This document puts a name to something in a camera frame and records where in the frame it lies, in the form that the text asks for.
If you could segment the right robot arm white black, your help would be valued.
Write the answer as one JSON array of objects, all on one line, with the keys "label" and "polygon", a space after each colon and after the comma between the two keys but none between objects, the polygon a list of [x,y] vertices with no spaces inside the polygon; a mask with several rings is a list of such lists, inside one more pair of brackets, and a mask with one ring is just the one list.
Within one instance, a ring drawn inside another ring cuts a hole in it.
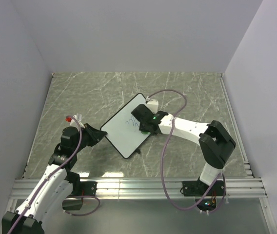
[{"label": "right robot arm white black", "polygon": [[236,148],[236,142],[219,121],[199,123],[164,111],[154,114],[145,104],[140,104],[131,114],[138,120],[142,132],[172,135],[200,146],[205,165],[199,177],[198,190],[208,195],[215,189],[214,179]]}]

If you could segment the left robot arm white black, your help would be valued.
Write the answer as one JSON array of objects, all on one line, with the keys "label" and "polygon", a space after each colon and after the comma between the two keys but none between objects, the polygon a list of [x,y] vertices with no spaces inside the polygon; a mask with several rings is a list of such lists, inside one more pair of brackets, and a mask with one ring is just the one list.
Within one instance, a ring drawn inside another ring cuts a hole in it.
[{"label": "left robot arm white black", "polygon": [[97,184],[81,182],[72,172],[77,154],[85,147],[93,147],[107,135],[89,124],[78,124],[63,129],[43,176],[27,199],[15,211],[7,211],[2,218],[4,234],[42,234],[47,218],[66,198],[74,198],[79,206],[85,198],[95,198]]}]

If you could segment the small black-framed whiteboard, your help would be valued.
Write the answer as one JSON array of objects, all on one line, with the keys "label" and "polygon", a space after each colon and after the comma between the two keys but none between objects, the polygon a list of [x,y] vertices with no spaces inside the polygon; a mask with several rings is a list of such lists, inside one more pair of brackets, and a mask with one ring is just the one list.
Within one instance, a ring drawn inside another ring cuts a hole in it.
[{"label": "small black-framed whiteboard", "polygon": [[142,93],[136,94],[100,128],[107,133],[105,137],[124,159],[128,159],[150,136],[139,130],[139,121],[131,114],[144,103],[145,96]]}]

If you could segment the green whiteboard eraser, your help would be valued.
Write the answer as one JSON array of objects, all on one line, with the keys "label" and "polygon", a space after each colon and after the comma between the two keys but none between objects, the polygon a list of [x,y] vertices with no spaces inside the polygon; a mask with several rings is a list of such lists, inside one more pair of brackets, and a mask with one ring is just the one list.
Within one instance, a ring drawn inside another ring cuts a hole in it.
[{"label": "green whiteboard eraser", "polygon": [[145,132],[145,131],[141,131],[141,133],[144,134],[144,135],[150,134],[150,132]]}]

